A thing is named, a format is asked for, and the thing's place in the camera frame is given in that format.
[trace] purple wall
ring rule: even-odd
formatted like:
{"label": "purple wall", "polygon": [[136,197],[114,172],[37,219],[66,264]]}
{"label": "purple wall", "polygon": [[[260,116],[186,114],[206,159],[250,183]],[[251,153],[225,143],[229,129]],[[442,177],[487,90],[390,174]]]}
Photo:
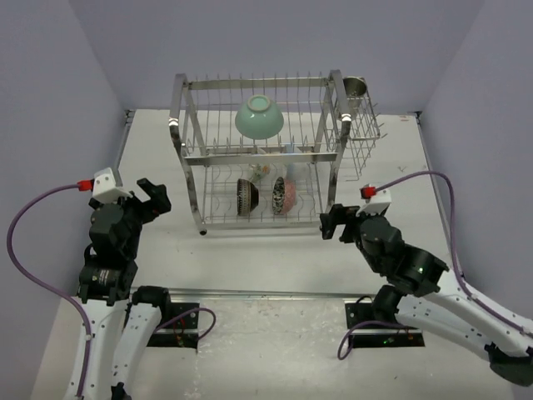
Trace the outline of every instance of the purple wall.
{"label": "purple wall", "polygon": [[383,112],[421,110],[482,0],[71,0],[126,108],[168,108],[175,73],[364,76]]}
{"label": "purple wall", "polygon": [[[487,0],[422,115],[433,168],[455,184],[466,277],[529,318],[532,15],[529,0]],[[516,388],[516,397],[531,399],[533,391]]]}
{"label": "purple wall", "polygon": [[[117,154],[123,111],[66,1],[8,1],[0,12],[0,232],[39,193],[89,178]],[[87,243],[86,193],[57,195],[16,231],[40,278],[75,293]],[[0,246],[0,397],[30,397],[58,299]]]}

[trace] purple cable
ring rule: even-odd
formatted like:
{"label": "purple cable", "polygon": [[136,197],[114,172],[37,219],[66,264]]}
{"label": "purple cable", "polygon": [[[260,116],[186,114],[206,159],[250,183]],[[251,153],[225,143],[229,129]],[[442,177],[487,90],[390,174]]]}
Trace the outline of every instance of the purple cable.
{"label": "purple cable", "polygon": [[354,325],[350,328],[348,332],[344,335],[344,337],[341,340],[341,343],[339,344],[339,348],[336,350],[336,357],[339,360],[344,360],[346,357],[348,357],[348,354],[350,354],[351,350],[353,349],[352,346],[348,346],[348,349],[344,354],[341,355],[342,347],[344,346],[344,343],[346,343],[346,340],[350,337],[350,335],[355,331],[356,329],[361,329],[363,327],[366,327],[368,325],[381,325],[385,328],[392,328],[392,329],[405,329],[403,325],[400,325],[399,323],[390,323],[390,322],[382,322],[382,321],[364,321],[359,322],[358,324]]}
{"label": "purple cable", "polygon": [[381,190],[388,189],[392,186],[397,185],[398,183],[402,183],[408,179],[412,179],[415,177],[419,177],[422,175],[435,175],[437,177],[440,177],[446,181],[446,185],[448,185],[448,191],[450,192],[450,247],[451,247],[451,264],[454,274],[456,275],[457,282],[459,283],[459,286],[463,290],[463,292],[466,293],[466,296],[471,298],[471,300],[483,308],[486,312],[488,312],[492,317],[499,319],[503,323],[509,325],[510,327],[518,330],[518,332],[528,336],[529,338],[533,338],[533,333],[528,333],[524,331],[524,328],[518,325],[515,322],[512,322],[510,319],[505,318],[503,315],[499,314],[496,310],[490,308],[486,304],[484,304],[481,300],[479,300],[476,296],[474,296],[471,292],[471,290],[466,286],[466,280],[462,276],[462,271],[459,268],[459,263],[457,262],[457,250],[456,250],[456,198],[453,191],[453,186],[451,185],[450,179],[442,172],[437,171],[420,171],[411,173],[409,175],[405,175],[404,177],[401,177],[395,181],[389,182],[386,185],[380,186],[376,188],[377,192],[380,192]]}
{"label": "purple cable", "polygon": [[192,313],[199,313],[200,311],[205,311],[206,313],[210,313],[213,317],[213,322],[211,322],[211,326],[202,335],[198,336],[198,340],[203,339],[215,327],[215,323],[217,323],[217,316],[215,315],[215,313],[211,309],[205,308],[205,307],[192,308],[188,311],[182,312],[177,317],[169,319],[165,323],[162,323],[161,325],[156,327],[153,332],[155,333],[158,330],[163,329],[164,327],[166,328],[167,326],[172,325],[174,322],[179,321],[180,319],[184,317],[188,317]]}
{"label": "purple cable", "polygon": [[[70,297],[67,293],[56,289],[55,287],[47,284],[46,282],[43,282],[38,277],[35,277],[32,275],[26,268],[22,266],[22,264],[18,261],[17,256],[15,255],[15,252],[13,251],[13,232],[15,230],[15,227],[17,226],[18,220],[24,215],[24,213],[29,210],[31,207],[33,207],[35,204],[39,203],[44,198],[47,198],[48,196],[61,192],[63,190],[69,190],[69,189],[79,189],[78,185],[67,185],[67,186],[60,186],[56,187],[55,189],[49,190],[48,192],[45,192],[41,194],[38,197],[35,197],[31,202],[26,204],[15,216],[15,218],[11,221],[11,224],[9,225],[9,229],[7,230],[7,254],[9,254],[9,258],[11,258],[12,263],[17,267],[18,271],[22,275],[24,275],[26,278],[28,278],[33,283],[36,283],[41,288],[47,289],[49,292],[57,294],[60,298],[64,298],[69,303],[71,303],[76,310],[80,313],[82,316],[83,323],[85,325],[85,333],[87,334],[87,337],[91,337],[91,323],[89,322],[89,318],[85,311],[83,310],[82,306],[76,302],[72,297]],[[87,368],[89,364],[89,355],[91,353],[91,341],[87,340],[85,343],[85,353],[83,355],[83,365],[82,365],[82,374],[80,376],[80,382],[77,385],[77,391],[76,396],[81,397],[83,395],[83,385],[85,384],[85,378],[87,376]]]}

